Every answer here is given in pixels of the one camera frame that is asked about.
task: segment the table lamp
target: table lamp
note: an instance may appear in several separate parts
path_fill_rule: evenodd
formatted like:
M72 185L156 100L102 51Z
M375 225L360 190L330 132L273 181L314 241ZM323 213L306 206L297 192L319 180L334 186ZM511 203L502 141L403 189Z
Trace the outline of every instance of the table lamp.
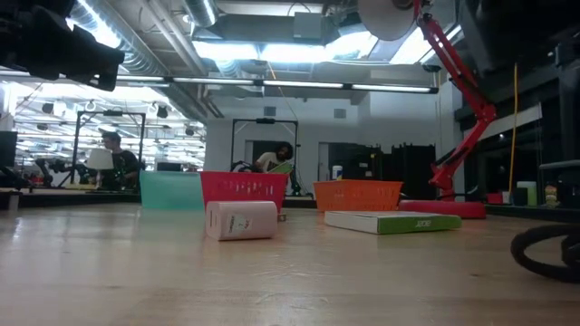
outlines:
M107 169L114 169L112 164L112 154L108 149L93 149L86 164L87 168L96 169L97 187L101 187L101 171Z

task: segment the wooden table surface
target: wooden table surface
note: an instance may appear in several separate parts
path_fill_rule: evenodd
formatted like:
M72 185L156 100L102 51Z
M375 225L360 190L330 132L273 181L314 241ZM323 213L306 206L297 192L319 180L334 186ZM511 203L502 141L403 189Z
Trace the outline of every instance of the wooden table surface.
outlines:
M136 205L0 212L0 325L574 325L580 286L529 273L491 217L367 235L288 210L275 239L218 243L203 216ZM555 261L557 243L535 257Z

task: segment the green and white box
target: green and white box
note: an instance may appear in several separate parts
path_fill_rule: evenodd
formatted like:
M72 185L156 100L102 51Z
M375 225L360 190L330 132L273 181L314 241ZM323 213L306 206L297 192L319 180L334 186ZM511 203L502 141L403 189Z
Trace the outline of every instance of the green and white box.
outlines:
M461 227L459 216L419 212L338 212L328 211L324 222L330 226L376 235L450 230Z

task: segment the orange basket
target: orange basket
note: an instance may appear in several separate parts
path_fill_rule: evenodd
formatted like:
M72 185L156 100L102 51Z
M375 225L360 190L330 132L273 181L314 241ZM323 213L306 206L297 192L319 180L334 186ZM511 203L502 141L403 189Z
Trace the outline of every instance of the orange basket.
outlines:
M397 209L402 182L339 180L314 182L319 211L391 211Z

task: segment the black frame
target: black frame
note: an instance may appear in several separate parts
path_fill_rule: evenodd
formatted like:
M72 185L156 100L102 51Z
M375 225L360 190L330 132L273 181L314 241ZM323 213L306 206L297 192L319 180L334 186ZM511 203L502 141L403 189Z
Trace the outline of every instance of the black frame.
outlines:
M76 128L74 131L74 147L72 148L72 165L76 166L76 159L77 159L77 151L79 149L79 133L81 132L81 127L84 126L85 123L91 121L91 119L97 115L97 114L102 114L103 116L109 116L109 117L120 117L123 115L131 115L131 116L140 116L141 117L141 132L140 132L140 140L139 140L139 162L141 163L141 158L143 156L143 138L145 137L145 119L146 119L146 114L145 113L135 113L135 112L121 112L121 111L111 111L111 110L106 110L106 111L87 111L87 110L81 110L81 111L77 111L76 112L77 116L76 116ZM86 120L83 124L81 124L81 117L84 114L90 114L92 115L92 117L90 117L88 120ZM75 173L76 169L73 169L71 171L71 183L74 182L74 173Z
M232 163L234 163L234 144L235 144L235 140L236 140L236 124L238 122L255 122L256 124L275 124L275 123L292 123L292 124L294 124L294 127L295 127L295 132L294 132L294 148L295 148L294 169L295 170L297 169L297 166L298 166L298 147L299 146L298 146L298 121L296 121L296 120L233 119L233 121L232 121L232 145L231 145L231 150L229 152L229 164L230 165Z

